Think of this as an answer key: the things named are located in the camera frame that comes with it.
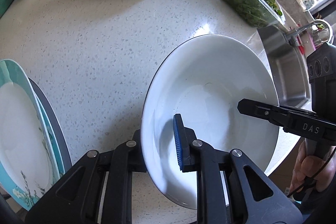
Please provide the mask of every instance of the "small white bowl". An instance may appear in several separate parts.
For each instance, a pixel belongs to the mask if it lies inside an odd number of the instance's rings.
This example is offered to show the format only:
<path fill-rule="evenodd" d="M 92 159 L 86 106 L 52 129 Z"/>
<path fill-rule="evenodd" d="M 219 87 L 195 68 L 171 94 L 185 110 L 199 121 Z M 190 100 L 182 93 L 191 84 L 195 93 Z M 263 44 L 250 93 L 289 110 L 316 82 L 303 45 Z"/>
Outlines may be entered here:
<path fill-rule="evenodd" d="M 256 54 L 223 35 L 195 37 L 177 47 L 157 70 L 143 106 L 141 145 L 149 175 L 171 201 L 197 208 L 196 172 L 177 163 L 173 115 L 215 149 L 241 149 L 265 171 L 279 127 L 242 115 L 243 99 L 278 105 L 272 77 Z"/>

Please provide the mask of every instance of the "stainless steel sink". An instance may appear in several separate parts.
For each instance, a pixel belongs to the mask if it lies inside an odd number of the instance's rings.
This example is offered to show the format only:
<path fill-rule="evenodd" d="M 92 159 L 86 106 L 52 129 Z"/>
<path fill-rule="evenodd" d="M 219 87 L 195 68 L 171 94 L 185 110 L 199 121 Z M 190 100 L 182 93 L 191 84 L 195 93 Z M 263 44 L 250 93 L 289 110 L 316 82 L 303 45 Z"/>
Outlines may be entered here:
<path fill-rule="evenodd" d="M 263 42 L 279 104 L 302 107 L 310 99 L 305 57 L 284 38 L 275 26 L 258 29 Z"/>

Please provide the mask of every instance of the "black cable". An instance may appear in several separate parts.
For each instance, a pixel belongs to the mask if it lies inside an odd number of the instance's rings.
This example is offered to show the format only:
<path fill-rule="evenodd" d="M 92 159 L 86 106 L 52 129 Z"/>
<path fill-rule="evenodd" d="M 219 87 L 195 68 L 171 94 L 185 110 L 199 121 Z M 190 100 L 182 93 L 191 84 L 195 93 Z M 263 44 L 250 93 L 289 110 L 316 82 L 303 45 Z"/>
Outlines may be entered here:
<path fill-rule="evenodd" d="M 322 167 L 311 177 L 312 179 L 316 178 L 316 176 L 322 172 L 322 170 L 324 169 L 324 167 L 327 166 L 327 164 L 330 162 L 331 158 L 334 156 L 336 152 L 336 147 L 334 148 L 333 152 L 331 153 L 331 155 L 329 156 L 329 158 L 327 159 L 327 161 L 322 165 Z M 300 190 L 302 187 L 305 187 L 305 186 L 308 186 L 306 185 L 306 183 L 302 183 L 299 187 L 295 188 L 293 191 L 291 191 L 287 197 L 290 198 L 292 195 L 294 195 L 298 190 Z"/>

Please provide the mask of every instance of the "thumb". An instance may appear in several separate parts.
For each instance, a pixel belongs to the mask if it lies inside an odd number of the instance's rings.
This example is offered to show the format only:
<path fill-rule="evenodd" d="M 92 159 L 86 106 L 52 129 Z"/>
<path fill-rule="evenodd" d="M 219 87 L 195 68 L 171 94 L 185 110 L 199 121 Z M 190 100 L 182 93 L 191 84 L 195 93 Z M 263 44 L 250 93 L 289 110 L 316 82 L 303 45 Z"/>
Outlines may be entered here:
<path fill-rule="evenodd" d="M 324 165 L 325 161 L 315 157 L 306 157 L 301 166 L 301 171 L 307 176 L 312 177 L 315 173 Z M 322 192 L 331 183 L 335 175 L 335 164 L 330 161 L 326 167 L 315 177 L 316 179 L 316 190 Z"/>

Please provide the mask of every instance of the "teal-rimmed plate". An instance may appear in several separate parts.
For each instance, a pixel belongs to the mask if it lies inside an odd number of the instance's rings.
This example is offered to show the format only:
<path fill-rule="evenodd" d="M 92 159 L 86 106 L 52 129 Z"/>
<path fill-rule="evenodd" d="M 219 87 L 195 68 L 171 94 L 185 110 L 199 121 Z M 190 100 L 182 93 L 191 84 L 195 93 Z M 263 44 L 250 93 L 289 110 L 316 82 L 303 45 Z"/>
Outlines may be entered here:
<path fill-rule="evenodd" d="M 29 210 L 60 178 L 41 109 L 23 69 L 0 61 L 0 183 Z"/>
<path fill-rule="evenodd" d="M 62 177 L 65 174 L 65 169 L 64 169 L 64 164 L 63 164 L 61 152 L 60 152 L 59 147 L 58 147 L 58 143 L 57 143 L 57 140 L 56 140 L 56 137 L 55 137 L 53 127 L 51 126 L 51 123 L 49 121 L 49 117 L 48 117 L 48 115 L 47 115 L 47 113 L 46 113 L 46 111 L 45 111 L 45 109 L 44 109 L 44 107 L 43 107 L 43 105 L 40 101 L 40 98 L 36 95 L 35 92 L 34 92 L 34 94 L 35 94 L 36 99 L 39 103 L 39 106 L 40 106 L 40 109 L 41 109 L 41 112 L 42 112 L 42 116 L 43 116 L 45 125 L 47 127 L 48 135 L 49 135 L 49 138 L 50 138 L 50 141 L 51 141 L 51 147 L 52 147 L 52 150 L 55 154 L 59 175 L 60 175 L 60 177 Z"/>

